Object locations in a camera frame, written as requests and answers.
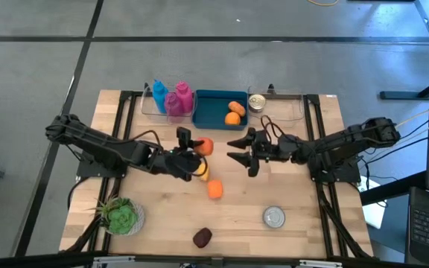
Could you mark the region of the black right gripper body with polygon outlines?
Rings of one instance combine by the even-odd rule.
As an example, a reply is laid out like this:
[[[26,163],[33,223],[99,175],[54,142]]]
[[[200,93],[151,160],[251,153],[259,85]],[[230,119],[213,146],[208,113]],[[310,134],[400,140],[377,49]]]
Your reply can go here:
[[[249,177],[258,175],[260,160],[287,162],[295,152],[295,142],[286,139],[285,136],[278,139],[278,144],[272,144],[267,139],[266,130],[255,130],[252,127],[248,129],[248,136],[251,138]]]

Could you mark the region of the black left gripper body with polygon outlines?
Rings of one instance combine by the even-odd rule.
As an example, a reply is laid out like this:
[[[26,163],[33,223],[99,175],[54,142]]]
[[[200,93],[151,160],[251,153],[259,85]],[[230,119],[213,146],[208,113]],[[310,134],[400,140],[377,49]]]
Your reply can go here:
[[[202,158],[192,152],[175,154],[163,151],[155,156],[150,173],[153,175],[171,175],[174,178],[190,182],[201,162]]]

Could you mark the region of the red-orange tomato toy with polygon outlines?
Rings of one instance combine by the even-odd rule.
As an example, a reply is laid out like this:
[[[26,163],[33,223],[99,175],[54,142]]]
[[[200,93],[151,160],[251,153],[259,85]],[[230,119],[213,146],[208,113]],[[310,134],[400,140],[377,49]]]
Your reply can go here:
[[[198,138],[203,139],[204,143],[198,147],[194,147],[194,151],[202,156],[210,156],[214,150],[214,142],[210,138]]]

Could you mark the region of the round orange fruit toy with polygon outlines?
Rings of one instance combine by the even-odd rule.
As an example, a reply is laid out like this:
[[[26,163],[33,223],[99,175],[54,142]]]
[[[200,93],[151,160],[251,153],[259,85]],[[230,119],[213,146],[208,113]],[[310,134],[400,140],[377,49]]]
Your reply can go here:
[[[241,116],[236,112],[229,112],[224,119],[225,125],[239,125],[241,123]]]

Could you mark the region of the yellow food toy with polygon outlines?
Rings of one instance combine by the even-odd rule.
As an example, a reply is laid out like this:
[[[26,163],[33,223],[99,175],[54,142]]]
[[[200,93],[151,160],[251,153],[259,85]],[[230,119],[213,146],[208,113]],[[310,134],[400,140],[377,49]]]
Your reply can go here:
[[[199,165],[199,167],[198,167],[198,169],[196,170],[195,173],[197,174],[197,177],[200,180],[202,180],[204,182],[208,182],[209,181],[209,167],[204,162],[202,162]]]

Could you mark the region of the oblong orange-brown food toy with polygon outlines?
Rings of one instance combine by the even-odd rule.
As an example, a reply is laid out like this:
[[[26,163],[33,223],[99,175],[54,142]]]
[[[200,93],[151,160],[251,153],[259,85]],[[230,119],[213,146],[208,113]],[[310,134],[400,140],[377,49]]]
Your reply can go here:
[[[244,108],[243,105],[241,105],[239,102],[237,101],[231,101],[229,103],[229,109],[232,112],[237,113],[240,117],[244,117],[246,115],[246,110]]]

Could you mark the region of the gold-lid tin can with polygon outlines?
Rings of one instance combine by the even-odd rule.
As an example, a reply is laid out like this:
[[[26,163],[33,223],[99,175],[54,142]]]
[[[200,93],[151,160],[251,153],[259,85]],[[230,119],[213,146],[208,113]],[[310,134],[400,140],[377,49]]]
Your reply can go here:
[[[248,105],[251,112],[260,113],[264,110],[267,99],[260,94],[250,95],[248,98]]]

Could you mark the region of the purple squeeze bottle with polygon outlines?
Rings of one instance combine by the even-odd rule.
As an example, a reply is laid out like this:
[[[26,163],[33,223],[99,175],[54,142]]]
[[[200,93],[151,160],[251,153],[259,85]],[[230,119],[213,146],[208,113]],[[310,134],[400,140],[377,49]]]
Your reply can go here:
[[[178,124],[183,121],[184,111],[182,103],[174,92],[166,94],[164,105],[168,120],[171,123]]]

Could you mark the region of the pink squeeze bottle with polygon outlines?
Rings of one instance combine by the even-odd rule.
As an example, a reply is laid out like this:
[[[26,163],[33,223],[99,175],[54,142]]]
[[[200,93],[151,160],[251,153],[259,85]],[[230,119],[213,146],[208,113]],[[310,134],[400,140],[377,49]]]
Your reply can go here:
[[[184,113],[191,113],[193,109],[193,93],[189,84],[185,81],[179,81],[175,86],[175,93],[179,98]]]

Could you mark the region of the blue squeeze bottle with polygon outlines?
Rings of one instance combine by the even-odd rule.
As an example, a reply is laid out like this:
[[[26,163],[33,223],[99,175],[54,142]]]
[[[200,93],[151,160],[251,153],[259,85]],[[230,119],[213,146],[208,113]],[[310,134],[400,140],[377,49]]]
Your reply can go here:
[[[165,114],[165,96],[168,93],[168,89],[162,83],[161,80],[154,80],[153,83],[153,99],[155,100],[156,106],[160,113]]]

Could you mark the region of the silver-lid tin can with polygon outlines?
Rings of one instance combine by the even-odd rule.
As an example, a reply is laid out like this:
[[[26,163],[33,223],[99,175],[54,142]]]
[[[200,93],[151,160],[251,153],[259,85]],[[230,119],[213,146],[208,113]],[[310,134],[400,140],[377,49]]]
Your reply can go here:
[[[263,222],[272,229],[281,228],[285,224],[286,216],[278,206],[267,207],[262,214]]]

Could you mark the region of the dark maroon food toy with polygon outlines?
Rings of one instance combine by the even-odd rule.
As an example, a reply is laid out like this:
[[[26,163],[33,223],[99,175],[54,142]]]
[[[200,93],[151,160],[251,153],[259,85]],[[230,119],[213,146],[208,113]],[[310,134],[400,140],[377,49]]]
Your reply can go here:
[[[197,248],[204,248],[212,239],[212,231],[208,228],[202,228],[192,238],[194,245]]]

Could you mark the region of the orange blocky food toy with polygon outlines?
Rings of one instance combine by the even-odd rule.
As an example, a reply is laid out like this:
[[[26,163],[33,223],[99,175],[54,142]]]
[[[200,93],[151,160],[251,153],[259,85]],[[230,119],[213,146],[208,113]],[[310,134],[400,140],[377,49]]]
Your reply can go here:
[[[219,199],[223,196],[223,183],[220,180],[208,182],[208,196],[210,199]]]

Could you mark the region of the teal plastic bin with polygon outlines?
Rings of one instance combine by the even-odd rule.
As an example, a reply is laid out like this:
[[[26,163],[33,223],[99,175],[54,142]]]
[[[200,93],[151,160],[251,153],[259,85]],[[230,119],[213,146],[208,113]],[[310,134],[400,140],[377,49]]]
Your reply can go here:
[[[226,125],[225,117],[230,112],[229,103],[238,102],[245,110],[248,108],[248,94],[245,91],[224,91],[198,89],[194,95],[193,125],[208,130],[243,130],[249,122],[245,115],[239,125]]]

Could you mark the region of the clear plastic bin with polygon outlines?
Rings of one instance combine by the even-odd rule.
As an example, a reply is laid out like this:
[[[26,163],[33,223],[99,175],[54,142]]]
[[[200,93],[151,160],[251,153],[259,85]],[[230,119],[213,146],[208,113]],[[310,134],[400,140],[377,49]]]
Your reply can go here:
[[[168,92],[174,92],[175,93],[175,88],[173,86],[169,86],[168,87]],[[159,112],[155,100],[153,99],[153,96],[151,98],[142,98],[141,99],[141,111],[142,114],[146,115],[151,121],[156,122],[156,123],[166,123],[166,124],[174,124],[171,123],[168,120],[167,114],[162,114]],[[193,109],[191,111],[191,113],[184,113],[183,116],[183,121],[181,123],[178,124],[190,124],[191,123],[191,117],[193,115],[194,112],[194,94],[193,94]]]
[[[267,92],[268,87],[249,86],[248,95],[260,94]],[[300,95],[292,93],[287,89],[275,88],[276,94],[281,95]],[[249,109],[249,118],[251,121],[260,120],[262,115],[267,115],[277,124],[290,123],[303,118],[302,99],[301,100],[267,100],[264,110],[260,113],[251,112]]]

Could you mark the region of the dark table crossbar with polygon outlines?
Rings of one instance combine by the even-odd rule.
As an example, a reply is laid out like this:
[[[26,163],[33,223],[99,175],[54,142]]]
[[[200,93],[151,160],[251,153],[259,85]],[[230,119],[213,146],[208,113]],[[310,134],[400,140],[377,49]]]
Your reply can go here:
[[[301,100],[302,99],[302,95],[281,95],[281,94],[276,94],[275,92],[264,92],[264,93],[260,93],[260,95],[264,96],[267,100]],[[138,93],[138,97],[141,97],[141,98],[151,98],[152,96],[153,94],[151,92]]]

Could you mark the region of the potted green succulent plant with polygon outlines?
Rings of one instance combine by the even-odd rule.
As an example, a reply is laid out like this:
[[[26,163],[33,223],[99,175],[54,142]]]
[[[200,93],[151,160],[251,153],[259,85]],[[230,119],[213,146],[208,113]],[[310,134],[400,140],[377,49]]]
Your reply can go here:
[[[92,210],[96,223],[111,235],[134,235],[145,221],[143,207],[127,197],[110,197],[106,202],[98,200]]]

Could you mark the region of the white box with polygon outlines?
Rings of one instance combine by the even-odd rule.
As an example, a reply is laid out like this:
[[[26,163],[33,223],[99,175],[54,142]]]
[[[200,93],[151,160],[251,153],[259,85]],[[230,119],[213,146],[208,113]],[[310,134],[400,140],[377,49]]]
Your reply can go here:
[[[359,190],[359,192],[372,190],[373,188],[380,186],[380,184],[372,180],[369,181],[369,185],[366,185],[365,176],[361,176],[360,179],[361,179],[360,184],[357,186],[357,189]],[[373,228],[380,229],[384,218],[384,212],[387,206],[388,204],[386,200],[383,200],[381,202],[376,202],[370,205],[364,205],[363,215],[365,217],[366,223]]]

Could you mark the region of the black desk leg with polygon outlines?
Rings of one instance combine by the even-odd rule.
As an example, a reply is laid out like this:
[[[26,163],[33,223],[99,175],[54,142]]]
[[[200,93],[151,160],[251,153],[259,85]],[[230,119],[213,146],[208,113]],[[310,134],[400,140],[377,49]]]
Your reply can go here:
[[[370,205],[409,193],[410,188],[426,189],[426,172],[422,171],[394,182],[380,185],[360,193],[362,205]]]

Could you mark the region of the black desk foot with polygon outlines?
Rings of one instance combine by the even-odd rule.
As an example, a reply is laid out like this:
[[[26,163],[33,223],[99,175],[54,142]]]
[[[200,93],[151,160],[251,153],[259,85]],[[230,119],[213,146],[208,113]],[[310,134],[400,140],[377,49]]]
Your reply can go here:
[[[382,91],[381,100],[423,101],[429,99],[429,86],[419,92]]]

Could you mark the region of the silver metal bracket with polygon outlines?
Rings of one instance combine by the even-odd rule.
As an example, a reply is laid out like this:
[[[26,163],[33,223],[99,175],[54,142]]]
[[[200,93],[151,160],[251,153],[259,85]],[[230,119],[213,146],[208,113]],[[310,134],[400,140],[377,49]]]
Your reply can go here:
[[[332,261],[300,260],[298,267],[343,268],[343,265],[340,262],[332,262]]]
[[[95,257],[93,259],[91,268],[107,268],[109,264],[125,264],[134,262],[135,260],[136,257],[134,255]]]

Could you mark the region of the black frame beam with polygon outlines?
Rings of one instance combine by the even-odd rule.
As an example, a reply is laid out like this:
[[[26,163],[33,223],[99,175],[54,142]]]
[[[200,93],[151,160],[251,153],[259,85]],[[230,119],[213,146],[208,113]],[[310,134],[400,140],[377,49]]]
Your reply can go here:
[[[59,252],[49,255],[29,255],[0,258],[0,268],[70,268],[91,265],[95,257],[117,256],[104,251],[95,252]],[[134,262],[156,263],[194,263],[211,265],[211,257],[206,256],[177,256],[177,255],[134,255]],[[331,256],[328,258],[248,258],[224,257],[225,265],[286,265],[298,266],[300,260],[318,260],[340,262],[343,268],[429,268],[428,265],[402,264],[381,261],[377,258],[349,258]]]

